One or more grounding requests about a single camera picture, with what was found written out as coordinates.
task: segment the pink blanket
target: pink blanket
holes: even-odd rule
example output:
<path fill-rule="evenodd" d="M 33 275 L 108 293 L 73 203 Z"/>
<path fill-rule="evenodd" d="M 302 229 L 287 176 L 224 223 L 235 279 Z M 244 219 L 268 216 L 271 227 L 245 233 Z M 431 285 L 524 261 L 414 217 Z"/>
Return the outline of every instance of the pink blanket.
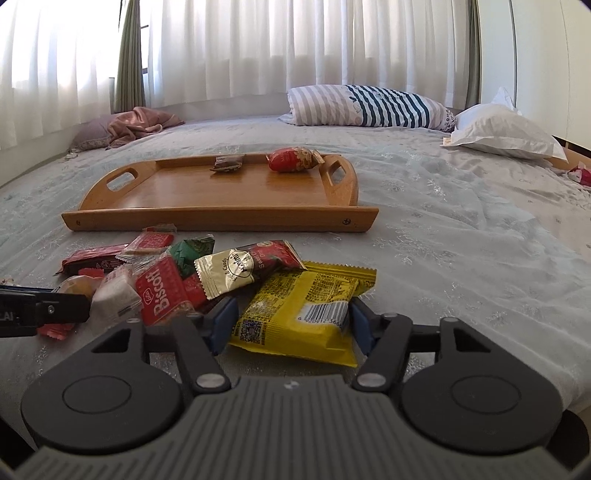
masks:
<path fill-rule="evenodd" d="M 109 148 L 127 145 L 138 138 L 154 135 L 165 128 L 176 127 L 183 123 L 184 121 L 173 113 L 137 106 L 130 112 L 120 113 L 107 126 Z"/>

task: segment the yellow snack bag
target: yellow snack bag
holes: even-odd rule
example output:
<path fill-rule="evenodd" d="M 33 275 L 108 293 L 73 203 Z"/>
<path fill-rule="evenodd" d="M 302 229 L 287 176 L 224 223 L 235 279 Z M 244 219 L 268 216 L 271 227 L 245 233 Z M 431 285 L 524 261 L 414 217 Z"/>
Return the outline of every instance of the yellow snack bag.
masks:
<path fill-rule="evenodd" d="M 236 322 L 230 344 L 356 367 L 348 304 L 374 286 L 376 270 L 303 263 L 308 270 L 279 271 L 263 283 Z"/>

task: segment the qr code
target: qr code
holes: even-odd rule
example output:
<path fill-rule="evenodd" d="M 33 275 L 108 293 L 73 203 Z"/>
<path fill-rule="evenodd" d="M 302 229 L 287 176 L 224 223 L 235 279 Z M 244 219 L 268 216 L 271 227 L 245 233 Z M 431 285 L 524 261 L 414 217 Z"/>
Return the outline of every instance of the qr code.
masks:
<path fill-rule="evenodd" d="M 258 320 L 243 320 L 240 328 L 240 340 L 250 343 L 261 343 L 261 326 Z"/>

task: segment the white curtain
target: white curtain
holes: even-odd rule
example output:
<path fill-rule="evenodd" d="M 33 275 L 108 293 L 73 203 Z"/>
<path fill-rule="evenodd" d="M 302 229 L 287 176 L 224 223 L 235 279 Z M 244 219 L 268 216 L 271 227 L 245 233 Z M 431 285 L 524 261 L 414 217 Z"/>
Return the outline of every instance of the white curtain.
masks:
<path fill-rule="evenodd" d="M 142 0 L 160 107 L 314 83 L 369 84 L 463 108 L 467 0 Z"/>
<path fill-rule="evenodd" d="M 0 150 L 110 113 L 118 17 L 119 0 L 0 7 Z"/>

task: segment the snack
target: snack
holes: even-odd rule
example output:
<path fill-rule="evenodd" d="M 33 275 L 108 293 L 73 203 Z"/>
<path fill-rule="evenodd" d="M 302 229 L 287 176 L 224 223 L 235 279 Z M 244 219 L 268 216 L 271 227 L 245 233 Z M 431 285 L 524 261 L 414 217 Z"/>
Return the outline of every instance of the snack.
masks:
<path fill-rule="evenodd" d="M 244 161 L 244 155 L 226 155 L 224 157 L 216 157 L 216 162 L 211 171 L 236 171 L 242 167 Z"/>
<path fill-rule="evenodd" d="M 62 260 L 61 268 L 56 275 L 60 273 L 78 275 L 78 271 L 82 268 L 101 268 L 106 272 L 110 272 L 118 266 L 123 265 L 123 261 L 119 260 L 116 256 L 125 247 L 127 247 L 127 244 L 76 250 L 69 257 Z"/>
<path fill-rule="evenodd" d="M 101 278 L 78 275 L 64 280 L 54 291 L 56 293 L 75 293 L 85 295 L 86 298 L 90 300 L 95 294 L 101 281 Z M 67 337 L 68 332 L 70 332 L 75 326 L 75 323 L 46 323 L 37 329 L 37 333 L 57 340 L 64 340 Z"/>
<path fill-rule="evenodd" d="M 207 235 L 202 238 L 181 240 L 169 247 L 168 253 L 177 263 L 182 279 L 195 273 L 195 260 L 213 253 L 215 242 L 213 235 Z"/>
<path fill-rule="evenodd" d="M 375 284 L 376 271 L 304 262 L 307 271 L 274 273 L 236 323 L 230 344 L 356 367 L 348 306 Z"/>
<path fill-rule="evenodd" d="M 567 173 L 567 176 L 584 187 L 591 187 L 591 169 L 587 168 L 587 165 L 581 161 L 578 166 Z"/>
<path fill-rule="evenodd" d="M 183 287 L 194 309 L 202 309 L 208 302 L 196 273 L 183 280 Z"/>
<path fill-rule="evenodd" d="M 293 247 L 285 240 L 232 248 L 195 260 L 195 269 L 208 300 L 263 280 L 280 268 L 305 270 Z"/>
<path fill-rule="evenodd" d="M 267 161 L 271 170 L 279 172 L 307 170 L 324 163 L 318 151 L 310 151 L 304 147 L 280 148 L 267 155 Z"/>
<path fill-rule="evenodd" d="M 139 314 L 142 300 L 134 289 L 134 276 L 130 265 L 122 265 L 109 273 L 101 282 L 90 305 L 90 318 L 94 322 L 120 321 Z"/>
<path fill-rule="evenodd" d="M 137 272 L 135 289 L 142 299 L 146 325 L 171 319 L 180 311 L 192 311 L 174 258 L 166 252 Z"/>
<path fill-rule="evenodd" d="M 117 258 L 127 263 L 145 260 L 146 257 L 161 254 L 174 241 L 174 225 L 156 225 L 144 230 L 125 247 Z"/>

